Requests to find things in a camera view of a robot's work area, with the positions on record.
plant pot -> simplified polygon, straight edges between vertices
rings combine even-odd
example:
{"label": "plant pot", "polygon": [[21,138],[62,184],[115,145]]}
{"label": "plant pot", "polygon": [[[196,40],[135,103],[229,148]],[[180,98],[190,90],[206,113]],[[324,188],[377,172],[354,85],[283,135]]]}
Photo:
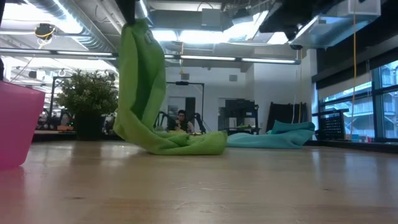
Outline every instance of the plant pot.
{"label": "plant pot", "polygon": [[78,113],[75,116],[78,141],[96,141],[102,136],[103,117],[98,114]]}

potted plant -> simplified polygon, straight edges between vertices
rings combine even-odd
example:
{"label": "potted plant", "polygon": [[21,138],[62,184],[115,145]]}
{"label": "potted plant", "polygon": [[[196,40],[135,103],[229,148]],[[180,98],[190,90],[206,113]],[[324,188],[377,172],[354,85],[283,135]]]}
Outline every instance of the potted plant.
{"label": "potted plant", "polygon": [[75,115],[78,140],[98,140],[102,135],[103,114],[110,114],[118,107],[118,91],[108,76],[98,72],[82,73],[78,70],[61,82],[62,93],[58,104]]}

yellow cord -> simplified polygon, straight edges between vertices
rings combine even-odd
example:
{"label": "yellow cord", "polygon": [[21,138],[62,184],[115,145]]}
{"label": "yellow cord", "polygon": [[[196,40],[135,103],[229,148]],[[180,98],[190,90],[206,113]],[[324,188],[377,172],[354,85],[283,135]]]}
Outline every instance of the yellow cord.
{"label": "yellow cord", "polygon": [[351,109],[351,132],[350,139],[353,137],[354,128],[354,105],[355,105],[355,86],[356,86],[356,1],[354,1],[354,88],[353,88],[353,106]]}
{"label": "yellow cord", "polygon": [[[303,49],[300,50],[300,58],[301,61],[303,61]],[[300,109],[298,111],[298,122],[301,123],[301,102],[302,102],[302,83],[303,83],[303,77],[302,77],[302,66],[300,65]]]}
{"label": "yellow cord", "polygon": [[36,30],[37,30],[37,28],[35,28],[35,35],[36,35],[36,37],[48,37],[49,35],[51,35],[51,34],[53,34],[53,33],[55,32],[55,28],[54,28],[54,29],[52,29],[52,31],[49,32],[48,34],[37,35],[37,34],[36,34]]}

green plant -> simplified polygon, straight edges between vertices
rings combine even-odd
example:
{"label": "green plant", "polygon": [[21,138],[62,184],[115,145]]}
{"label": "green plant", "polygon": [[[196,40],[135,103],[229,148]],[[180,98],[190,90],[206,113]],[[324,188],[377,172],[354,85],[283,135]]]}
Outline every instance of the green plant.
{"label": "green plant", "polygon": [[72,114],[110,114],[118,107],[118,91],[108,76],[77,70],[61,82],[57,102]]}

green cloth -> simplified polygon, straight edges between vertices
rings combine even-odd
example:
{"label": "green cloth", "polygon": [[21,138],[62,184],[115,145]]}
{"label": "green cloth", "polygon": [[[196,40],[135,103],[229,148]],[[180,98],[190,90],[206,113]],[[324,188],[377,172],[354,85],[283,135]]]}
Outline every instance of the green cloth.
{"label": "green cloth", "polygon": [[247,133],[232,134],[228,138],[229,147],[255,147],[270,149],[300,149],[314,135],[312,122],[287,124],[275,121],[274,127],[267,134],[252,135]]}
{"label": "green cloth", "polygon": [[127,142],[157,155],[219,155],[226,133],[198,137],[153,129],[165,97],[164,53],[145,21],[125,25],[119,51],[119,107],[114,130]]}

